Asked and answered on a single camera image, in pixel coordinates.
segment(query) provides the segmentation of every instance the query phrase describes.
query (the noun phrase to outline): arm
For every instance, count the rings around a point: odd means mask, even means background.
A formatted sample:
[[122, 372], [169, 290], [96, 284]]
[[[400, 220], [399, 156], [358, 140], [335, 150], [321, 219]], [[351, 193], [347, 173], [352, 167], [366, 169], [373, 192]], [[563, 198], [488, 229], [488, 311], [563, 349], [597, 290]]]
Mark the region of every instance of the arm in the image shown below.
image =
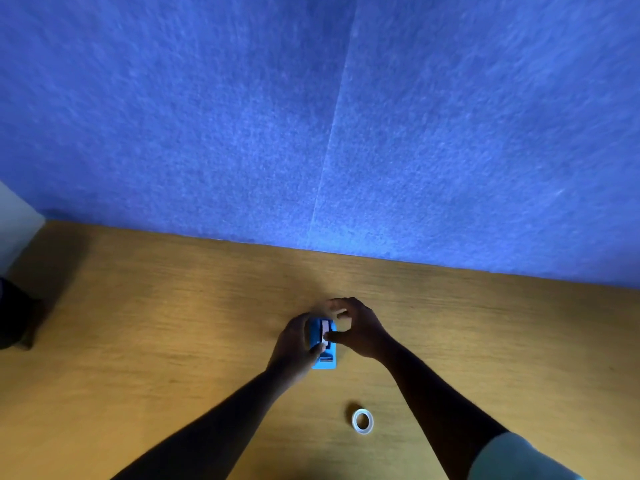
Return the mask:
[[330, 332], [327, 340], [346, 345], [384, 365], [450, 480], [466, 480], [478, 453], [507, 429], [444, 382], [382, 327], [373, 310], [356, 298], [329, 301], [338, 318], [350, 317], [351, 329]]
[[267, 369], [222, 403], [151, 448], [113, 480], [223, 480], [262, 419], [295, 382], [306, 375], [324, 347], [305, 348], [308, 315], [293, 318], [281, 332]]

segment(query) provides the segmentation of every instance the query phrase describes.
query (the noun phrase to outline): person's left hand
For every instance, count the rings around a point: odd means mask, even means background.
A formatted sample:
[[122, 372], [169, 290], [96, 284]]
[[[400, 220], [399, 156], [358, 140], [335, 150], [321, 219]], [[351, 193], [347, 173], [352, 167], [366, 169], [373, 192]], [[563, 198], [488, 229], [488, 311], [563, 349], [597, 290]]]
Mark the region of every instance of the person's left hand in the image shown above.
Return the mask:
[[267, 369], [282, 374], [286, 387], [290, 387], [307, 375], [311, 366], [324, 352], [324, 344], [320, 342], [311, 350], [305, 347], [305, 323], [309, 314], [304, 313], [292, 318], [285, 329], [280, 332], [276, 347], [273, 349]]

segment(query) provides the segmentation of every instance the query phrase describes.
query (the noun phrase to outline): person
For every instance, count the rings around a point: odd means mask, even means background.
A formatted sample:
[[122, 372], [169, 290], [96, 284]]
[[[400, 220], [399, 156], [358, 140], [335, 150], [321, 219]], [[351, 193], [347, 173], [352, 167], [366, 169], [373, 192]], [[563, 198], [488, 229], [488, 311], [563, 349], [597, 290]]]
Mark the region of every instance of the person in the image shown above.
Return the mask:
[[[580, 476], [535, 450], [521, 436], [460, 395], [384, 329], [356, 298], [327, 306], [351, 328], [328, 332], [384, 365], [396, 380], [450, 480], [578, 480]], [[151, 448], [113, 480], [227, 478], [271, 405], [302, 379], [323, 352], [305, 347], [308, 314], [293, 318], [276, 342], [267, 368], [208, 413]]]

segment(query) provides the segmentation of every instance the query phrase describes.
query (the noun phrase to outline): white tape roll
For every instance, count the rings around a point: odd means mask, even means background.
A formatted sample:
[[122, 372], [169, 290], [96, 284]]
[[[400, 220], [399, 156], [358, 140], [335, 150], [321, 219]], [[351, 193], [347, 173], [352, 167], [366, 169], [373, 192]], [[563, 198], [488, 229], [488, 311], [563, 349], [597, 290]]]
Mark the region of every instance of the white tape roll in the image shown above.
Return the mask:
[[[364, 428], [358, 426], [358, 418], [360, 416], [367, 417], [367, 425]], [[351, 416], [351, 425], [361, 435], [368, 435], [373, 429], [373, 416], [366, 409], [359, 409]]]

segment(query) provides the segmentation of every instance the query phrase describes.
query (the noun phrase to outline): blue tape dispenser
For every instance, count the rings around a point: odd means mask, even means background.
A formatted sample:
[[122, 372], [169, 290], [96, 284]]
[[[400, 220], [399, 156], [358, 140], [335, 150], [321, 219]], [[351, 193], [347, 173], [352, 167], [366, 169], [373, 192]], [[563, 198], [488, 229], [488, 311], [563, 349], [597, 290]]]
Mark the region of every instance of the blue tape dispenser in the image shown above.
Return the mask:
[[327, 317], [313, 317], [308, 320], [309, 348], [320, 342], [324, 342], [326, 348], [312, 369], [335, 369], [335, 343], [327, 342], [324, 334], [335, 331], [335, 323]]

